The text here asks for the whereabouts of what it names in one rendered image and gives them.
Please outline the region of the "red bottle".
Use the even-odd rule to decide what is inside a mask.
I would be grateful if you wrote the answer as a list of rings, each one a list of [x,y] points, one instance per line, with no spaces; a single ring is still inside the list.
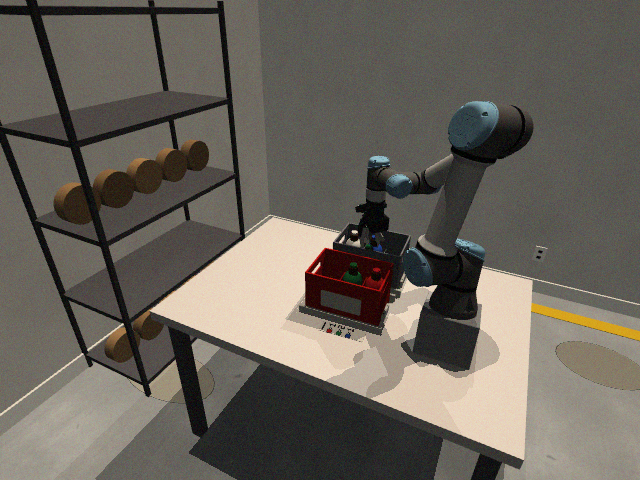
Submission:
[[[372,270],[372,275],[366,280],[365,287],[373,288],[379,290],[382,283],[383,278],[381,277],[381,271],[379,268],[374,268]]]

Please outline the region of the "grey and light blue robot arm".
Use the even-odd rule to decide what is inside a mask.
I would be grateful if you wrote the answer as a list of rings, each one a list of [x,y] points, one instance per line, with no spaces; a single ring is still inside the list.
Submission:
[[[457,237],[486,168],[522,149],[532,133],[533,120],[525,109],[474,101],[460,107],[450,121],[452,154],[426,170],[397,172],[387,157],[369,159],[366,198],[371,202],[384,201],[387,193],[398,199],[435,194],[444,185],[426,234],[403,256],[405,275],[413,285],[437,285],[429,301],[437,313],[459,320],[476,316],[485,250]]]

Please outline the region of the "blue bottle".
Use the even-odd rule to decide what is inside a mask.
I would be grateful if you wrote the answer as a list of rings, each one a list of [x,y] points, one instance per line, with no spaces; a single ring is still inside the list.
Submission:
[[[375,244],[375,235],[373,235],[373,236],[371,237],[371,242],[370,242],[368,245],[372,245],[372,246],[373,246],[373,250],[374,250],[374,251],[383,252],[383,249],[382,249],[382,247],[381,247],[381,245],[380,245],[380,244],[379,244],[378,248],[376,247],[376,244]]]

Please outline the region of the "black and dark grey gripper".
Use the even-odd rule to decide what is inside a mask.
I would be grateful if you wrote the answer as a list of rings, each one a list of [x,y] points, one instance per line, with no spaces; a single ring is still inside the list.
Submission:
[[[384,208],[387,208],[387,204],[385,203],[385,200],[378,203],[378,202],[371,202],[366,198],[366,203],[370,205],[371,209],[366,210],[366,212],[364,212],[363,217],[362,219],[360,219],[360,222],[358,225],[358,235],[359,235],[361,248],[364,248],[364,243],[369,244],[370,242],[368,237],[369,232],[371,234],[372,232],[375,233],[375,244],[377,248],[379,246],[380,240],[384,241],[382,232],[388,231],[389,219],[390,219],[388,216],[384,214]],[[382,206],[379,206],[379,205],[382,205]],[[381,210],[382,210],[382,217],[381,217]],[[377,211],[378,211],[378,218],[377,218]],[[368,221],[370,222],[370,227],[369,227]],[[366,226],[369,229],[366,228]]]

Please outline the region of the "beige paper pick list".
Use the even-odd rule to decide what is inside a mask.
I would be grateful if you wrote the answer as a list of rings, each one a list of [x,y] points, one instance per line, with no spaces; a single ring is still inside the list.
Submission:
[[[363,342],[364,337],[366,335],[366,332],[364,331],[349,328],[346,326],[338,325],[338,324],[327,322],[327,321],[323,321],[319,330],[330,333],[330,334],[338,335],[341,337],[345,337],[348,339],[356,340],[359,342]]]

